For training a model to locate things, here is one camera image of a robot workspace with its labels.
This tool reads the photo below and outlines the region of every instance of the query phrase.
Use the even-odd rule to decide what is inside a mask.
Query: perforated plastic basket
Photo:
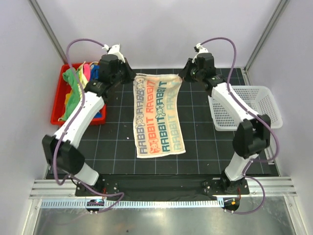
[[[237,95],[259,114],[267,114],[271,119],[271,127],[282,127],[283,121],[270,89],[263,86],[232,86]],[[211,115],[217,131],[235,131],[237,126],[222,105],[209,98]]]

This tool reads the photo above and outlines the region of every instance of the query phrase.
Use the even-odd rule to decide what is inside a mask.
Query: blue cloth
[[[98,65],[93,65],[93,68],[91,69],[90,72],[90,80],[97,80],[99,77],[99,66]]]

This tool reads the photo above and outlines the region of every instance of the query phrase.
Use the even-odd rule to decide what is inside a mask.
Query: red basket
[[[75,69],[78,69],[78,67],[82,63],[73,64],[73,67]],[[62,126],[64,124],[64,121],[59,121],[58,119],[64,114],[65,112],[65,96],[66,94],[70,93],[71,87],[70,85],[63,80],[63,73],[69,69],[69,65],[63,65],[61,68],[60,76],[59,76],[59,83],[57,87],[57,91],[55,93],[54,97],[54,103],[53,103],[53,110],[51,115],[51,124],[52,125],[59,125]],[[104,124],[106,122],[106,105],[100,110],[101,117],[94,118],[90,125],[100,125]]]

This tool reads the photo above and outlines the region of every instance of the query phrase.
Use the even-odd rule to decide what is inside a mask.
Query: wall
[[[77,38],[112,46],[120,43],[133,68],[182,68],[193,47],[213,37],[229,37],[245,66],[279,0],[38,0],[63,49]],[[227,42],[207,45],[217,67],[231,65]],[[99,60],[97,45],[71,49],[73,62]]]
[[[291,0],[249,71],[252,83],[269,87],[280,108],[278,164],[292,177],[308,226],[313,221],[312,12],[312,0]]]
[[[25,0],[0,2],[0,228],[21,234],[26,202],[46,162],[49,124],[61,59]]]

